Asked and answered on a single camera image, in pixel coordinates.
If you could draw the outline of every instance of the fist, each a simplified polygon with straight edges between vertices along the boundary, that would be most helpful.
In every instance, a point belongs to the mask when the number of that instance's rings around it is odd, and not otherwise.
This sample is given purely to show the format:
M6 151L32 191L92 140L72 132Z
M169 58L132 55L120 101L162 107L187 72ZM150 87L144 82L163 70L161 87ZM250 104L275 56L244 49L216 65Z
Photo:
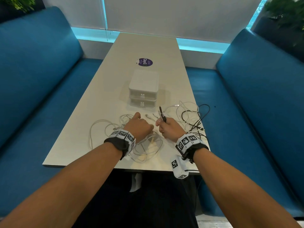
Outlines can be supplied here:
M123 129L129 131L136 138L136 143L138 143L152 132L154 126L148 124L145 119L140 119L140 113L136 112Z
M159 132L161 132L165 138L168 138L173 142L177 142L177 140L186 133L180 124L173 118L167 118L167 122L164 122L162 118L159 118L155 125L159 126Z

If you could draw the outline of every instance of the tabletop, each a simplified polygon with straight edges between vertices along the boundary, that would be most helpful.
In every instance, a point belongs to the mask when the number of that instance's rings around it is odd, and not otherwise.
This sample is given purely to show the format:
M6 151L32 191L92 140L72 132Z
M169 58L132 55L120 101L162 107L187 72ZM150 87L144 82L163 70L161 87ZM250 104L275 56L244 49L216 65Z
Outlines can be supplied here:
M142 108L129 105L129 83L135 70L156 71L159 73L159 91L155 108ZM158 115L158 106L163 109L181 102L193 102L195 99L186 73L183 59L175 38L149 35L120 33L115 43L97 70L89 86L78 102L72 115L61 131L55 144L47 155L43 165L66 166L83 156L91 149L89 147L89 130L97 120L108 120L121 124L121 115L140 112L142 118L150 124L145 114L153 118ZM190 110L195 110L192 103L185 103ZM184 111L180 107L178 114ZM177 119L176 107L171 107L167 113ZM92 127L93 147L102 144L107 134L113 131L109 123L100 122ZM123 159L115 168L129 170L172 171L170 157L178 154L175 144L162 138L163 144L156 154L144 163ZM148 140L147 147L158 149ZM187 163L187 168L197 170L195 164Z

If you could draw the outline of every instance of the purple sticker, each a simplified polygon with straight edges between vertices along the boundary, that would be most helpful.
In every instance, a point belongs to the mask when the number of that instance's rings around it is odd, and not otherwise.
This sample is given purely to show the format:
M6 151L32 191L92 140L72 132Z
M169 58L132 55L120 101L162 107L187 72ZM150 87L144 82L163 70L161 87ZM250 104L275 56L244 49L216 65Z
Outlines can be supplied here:
M137 64L140 66L151 66L153 62L147 58L139 58L139 60L137 60Z

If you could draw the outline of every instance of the blue booth seat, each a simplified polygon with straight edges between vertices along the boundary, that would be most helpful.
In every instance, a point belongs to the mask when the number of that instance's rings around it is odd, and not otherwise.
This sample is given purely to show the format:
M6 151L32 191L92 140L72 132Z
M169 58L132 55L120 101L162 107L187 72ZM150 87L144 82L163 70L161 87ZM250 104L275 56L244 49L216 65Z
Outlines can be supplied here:
M0 24L0 217L59 172L45 157L102 60L57 7Z
M304 64L243 30L216 67L187 68L197 104L211 107L211 151L304 217ZM223 216L205 184L199 198L206 214Z

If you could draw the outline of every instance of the wrist strap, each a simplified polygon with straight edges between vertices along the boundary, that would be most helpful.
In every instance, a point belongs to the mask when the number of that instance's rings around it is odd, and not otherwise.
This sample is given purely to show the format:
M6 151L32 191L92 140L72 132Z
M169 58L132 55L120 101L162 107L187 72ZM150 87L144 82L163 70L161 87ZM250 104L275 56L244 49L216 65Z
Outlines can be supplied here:
M127 143L124 143L124 145L120 143L117 139L124 140ZM121 150L123 152L123 156L120 160L122 160L135 147L136 138L134 138L134 136L127 130L116 130L112 134L110 134L109 138L107 138L104 142L111 142L117 149Z
M197 149L206 148L209 150L208 146L192 133L181 136L177 140L175 147L181 154L183 160L188 158L191 163L193 163L193 156Z

